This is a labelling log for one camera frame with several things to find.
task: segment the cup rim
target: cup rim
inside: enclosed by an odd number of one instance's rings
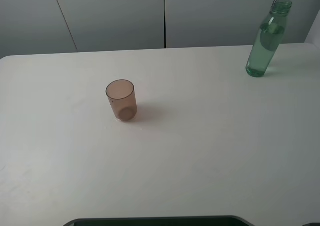
[[[127,95],[127,96],[125,96],[125,97],[122,97],[122,98],[113,98],[113,97],[109,96],[109,95],[108,95],[108,92],[107,92],[108,87],[109,87],[113,82],[116,82],[116,81],[127,81],[127,82],[130,82],[130,83],[132,84],[132,92],[130,92],[129,95]],[[108,86],[106,87],[106,89],[105,89],[105,93],[106,93],[107,97],[109,97],[109,98],[111,98],[111,99],[113,99],[113,100],[122,100],[122,99],[124,99],[124,98],[127,98],[127,97],[131,96],[131,94],[132,94],[134,91],[135,91],[135,85],[132,83],[132,81],[129,81],[129,80],[127,80],[127,79],[117,79],[117,80],[114,80],[114,81],[110,82],[109,85],[108,85]]]

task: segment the bottle mouth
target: bottle mouth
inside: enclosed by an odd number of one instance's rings
[[[271,7],[271,11],[277,14],[288,14],[291,7],[292,1],[290,0],[276,0]]]

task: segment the translucent cup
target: translucent cup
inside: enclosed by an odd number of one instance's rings
[[[119,120],[126,122],[133,119],[137,113],[135,86],[131,81],[119,79],[106,87],[113,112]]]

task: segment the green bottle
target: green bottle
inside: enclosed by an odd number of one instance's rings
[[[287,26],[287,18],[292,6],[290,0],[276,0],[269,14],[260,25],[258,35],[251,50],[246,71],[253,77],[262,77],[274,56]]]

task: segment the wall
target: wall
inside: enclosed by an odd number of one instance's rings
[[[304,42],[320,10],[320,0],[291,0],[283,43]]]
[[[0,58],[75,52],[57,0],[0,0]]]
[[[165,47],[164,0],[58,0],[80,52]]]
[[[274,0],[165,0],[167,47],[252,44]]]
[[[313,43],[320,48],[320,11],[313,22],[305,42]]]

